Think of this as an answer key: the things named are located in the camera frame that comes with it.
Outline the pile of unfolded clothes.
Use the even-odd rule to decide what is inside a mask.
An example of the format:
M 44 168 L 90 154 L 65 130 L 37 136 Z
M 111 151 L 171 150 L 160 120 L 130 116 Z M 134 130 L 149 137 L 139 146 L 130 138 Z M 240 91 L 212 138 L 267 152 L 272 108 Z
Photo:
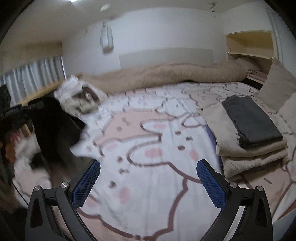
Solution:
M 107 94 L 92 84 L 70 75 L 54 91 L 62 109 L 73 116 L 92 113 L 107 100 Z

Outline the folded blue garment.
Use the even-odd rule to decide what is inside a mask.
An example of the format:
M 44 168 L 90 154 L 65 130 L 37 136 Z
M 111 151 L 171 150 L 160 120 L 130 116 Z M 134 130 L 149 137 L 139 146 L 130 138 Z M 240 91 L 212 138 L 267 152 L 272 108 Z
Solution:
M 214 150 L 216 150 L 217 142 L 216 142 L 215 136 L 213 135 L 212 131 L 210 130 L 210 128 L 207 125 L 205 125 L 205 129 L 206 129 L 206 132 L 209 135 L 209 138 L 211 140 L 211 143 L 213 145 Z M 216 156 L 217 156 L 217 159 L 218 159 L 219 166 L 221 167 L 221 169 L 223 169 L 223 162 L 222 162 L 221 157 L 218 156 L 218 155 L 216 155 Z

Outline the folded beige garment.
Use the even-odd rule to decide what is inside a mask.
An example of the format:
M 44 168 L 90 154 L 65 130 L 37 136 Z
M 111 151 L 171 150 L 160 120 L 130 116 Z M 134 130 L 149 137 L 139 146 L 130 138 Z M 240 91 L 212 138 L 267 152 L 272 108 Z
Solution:
M 237 130 L 220 102 L 203 108 L 200 114 L 216 139 L 216 155 L 222 160 L 226 178 L 288 155 L 286 138 L 249 149 L 240 147 Z

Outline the folded dark grey garment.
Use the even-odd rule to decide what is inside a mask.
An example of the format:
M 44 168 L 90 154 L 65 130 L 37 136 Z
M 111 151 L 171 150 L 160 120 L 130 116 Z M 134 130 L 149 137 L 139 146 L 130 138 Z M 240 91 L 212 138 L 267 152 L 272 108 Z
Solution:
M 249 96 L 233 95 L 222 102 L 244 149 L 281 141 L 283 136 L 270 117 Z

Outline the cartoon print bed sheet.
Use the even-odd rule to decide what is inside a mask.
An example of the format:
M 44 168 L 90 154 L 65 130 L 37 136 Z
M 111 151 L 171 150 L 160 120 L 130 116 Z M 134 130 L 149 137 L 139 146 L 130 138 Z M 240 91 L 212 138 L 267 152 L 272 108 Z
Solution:
M 179 83 L 109 95 L 98 110 L 79 116 L 86 126 L 70 145 L 74 163 L 89 158 L 102 172 L 78 213 L 98 240 L 199 240 L 218 215 L 196 164 L 206 159 L 218 172 L 203 108 L 257 90 L 240 82 Z M 229 179 L 261 185 L 273 221 L 295 202 L 295 134 L 263 102 L 287 139 L 288 155 Z

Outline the beige pillow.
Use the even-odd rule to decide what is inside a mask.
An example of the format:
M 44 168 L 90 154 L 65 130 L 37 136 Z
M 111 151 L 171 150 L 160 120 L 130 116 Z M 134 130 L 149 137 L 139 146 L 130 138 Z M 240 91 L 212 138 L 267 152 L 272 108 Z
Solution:
M 294 93 L 295 77 L 273 58 L 267 79 L 256 97 L 269 108 L 279 111 Z

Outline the beige fluffy blanket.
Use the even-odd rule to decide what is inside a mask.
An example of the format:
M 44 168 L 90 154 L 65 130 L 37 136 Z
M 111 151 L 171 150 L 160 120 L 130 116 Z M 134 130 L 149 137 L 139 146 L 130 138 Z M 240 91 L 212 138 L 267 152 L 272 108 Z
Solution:
M 246 75 L 246 71 L 234 61 L 223 61 L 212 66 L 163 63 L 139 68 L 125 68 L 102 75 L 83 74 L 81 80 L 111 94 L 187 80 L 197 83 L 241 82 Z

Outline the white window curtain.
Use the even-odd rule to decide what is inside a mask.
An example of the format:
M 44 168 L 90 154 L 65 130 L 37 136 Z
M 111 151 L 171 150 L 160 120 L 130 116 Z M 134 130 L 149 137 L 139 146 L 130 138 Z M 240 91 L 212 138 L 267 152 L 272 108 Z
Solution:
M 1 75 L 1 85 L 6 85 L 11 105 L 45 86 L 65 78 L 62 56 L 48 57 L 15 68 Z

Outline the wooden wall shelf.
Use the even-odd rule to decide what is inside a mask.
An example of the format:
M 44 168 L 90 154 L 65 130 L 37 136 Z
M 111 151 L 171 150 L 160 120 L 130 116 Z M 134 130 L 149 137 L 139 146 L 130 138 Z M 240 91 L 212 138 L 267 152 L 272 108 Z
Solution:
M 266 59 L 274 57 L 273 36 L 270 31 L 243 31 L 226 35 L 227 54 Z

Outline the white wall air conditioner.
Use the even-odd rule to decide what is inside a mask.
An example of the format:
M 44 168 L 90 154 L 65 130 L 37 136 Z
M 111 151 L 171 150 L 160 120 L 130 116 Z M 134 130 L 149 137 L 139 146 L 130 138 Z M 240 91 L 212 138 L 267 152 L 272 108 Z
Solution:
M 112 52 L 114 48 L 112 29 L 106 22 L 103 22 L 102 25 L 100 46 L 104 54 Z

